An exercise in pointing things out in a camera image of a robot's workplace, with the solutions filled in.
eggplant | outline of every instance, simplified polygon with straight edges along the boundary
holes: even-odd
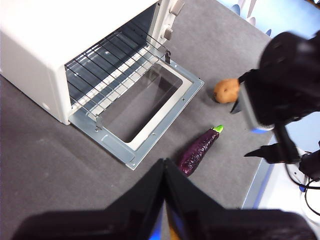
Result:
[[[220,136],[223,129],[223,125],[210,128],[184,151],[177,162],[177,166],[185,176],[189,177],[196,170],[206,152]]]

oven rack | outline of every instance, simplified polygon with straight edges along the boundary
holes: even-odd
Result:
[[[138,24],[129,23],[65,65],[71,114],[83,108],[97,121],[168,51]]]

toaster oven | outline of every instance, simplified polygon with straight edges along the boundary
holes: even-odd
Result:
[[[1,74],[134,170],[204,84],[173,60],[181,0],[3,0]]]

gray mat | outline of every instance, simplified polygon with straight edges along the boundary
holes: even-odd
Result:
[[[220,139],[189,179],[224,207],[240,207],[259,164],[243,155],[270,135],[248,132],[242,113],[230,115],[232,105],[217,104],[211,95],[219,80],[256,67],[268,41],[216,1],[186,0],[166,45],[172,59],[205,85],[135,171],[1,78],[1,239],[31,214],[105,208],[157,159],[177,159],[188,143],[219,124],[225,126]]]

